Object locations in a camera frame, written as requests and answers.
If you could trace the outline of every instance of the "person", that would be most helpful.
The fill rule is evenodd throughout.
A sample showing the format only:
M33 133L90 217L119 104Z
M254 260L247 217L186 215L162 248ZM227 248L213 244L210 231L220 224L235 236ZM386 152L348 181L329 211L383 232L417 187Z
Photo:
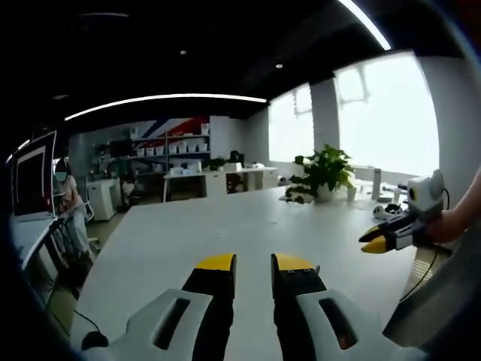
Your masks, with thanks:
M86 211L82 197L77 191L77 182L70 173L68 163L61 159L55 167L55 179L59 182L59 190L64 193L60 205L60 217L66 219L71 247L62 247L65 260L69 263L72 258L80 261L90 261L89 239L85 227Z
M481 215L481 167L468 191L452 210L428 224L428 233L439 243L454 241Z

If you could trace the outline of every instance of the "white flower pot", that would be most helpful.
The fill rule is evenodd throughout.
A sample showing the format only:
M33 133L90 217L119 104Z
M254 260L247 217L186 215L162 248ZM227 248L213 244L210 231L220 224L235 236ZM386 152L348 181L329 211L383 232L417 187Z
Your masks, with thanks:
M314 198L315 203L325 203L332 201L334 195L333 191L330 191L327 184L319 186L317 189L317 197Z

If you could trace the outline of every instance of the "potted plant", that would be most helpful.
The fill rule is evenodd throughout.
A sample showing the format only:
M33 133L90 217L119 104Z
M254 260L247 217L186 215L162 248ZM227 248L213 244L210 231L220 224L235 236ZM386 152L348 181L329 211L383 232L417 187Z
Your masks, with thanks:
M354 172L348 163L350 157L343 150L324 144L322 152L314 151L312 156L296 156L294 163L301 165L304 175L293 175L294 186L286 190L287 202L304 203L303 195L309 195L315 202L329 202L334 190L341 186L353 187L349 173Z
M218 156L217 158L214 159L206 159L202 161L202 168L206 169L209 168L211 171L222 171L222 167L227 163L227 161L222 158L221 156Z

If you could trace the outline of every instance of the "bright window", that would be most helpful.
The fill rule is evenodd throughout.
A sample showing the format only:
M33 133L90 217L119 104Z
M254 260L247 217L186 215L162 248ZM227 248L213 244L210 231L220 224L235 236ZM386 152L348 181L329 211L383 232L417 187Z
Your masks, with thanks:
M335 72L340 148L352 164L428 175L439 168L436 114L413 53Z
M309 84L271 101L269 106L269 160L293 162L314 150L314 126Z

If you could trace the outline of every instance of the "bottle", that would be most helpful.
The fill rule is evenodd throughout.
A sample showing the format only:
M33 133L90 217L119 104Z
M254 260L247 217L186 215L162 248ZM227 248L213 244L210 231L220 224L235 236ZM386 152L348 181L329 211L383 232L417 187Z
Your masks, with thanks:
M381 170L379 168L375 168L374 169L373 192L371 193L371 199L373 201L375 201L379 198L380 191L381 191Z

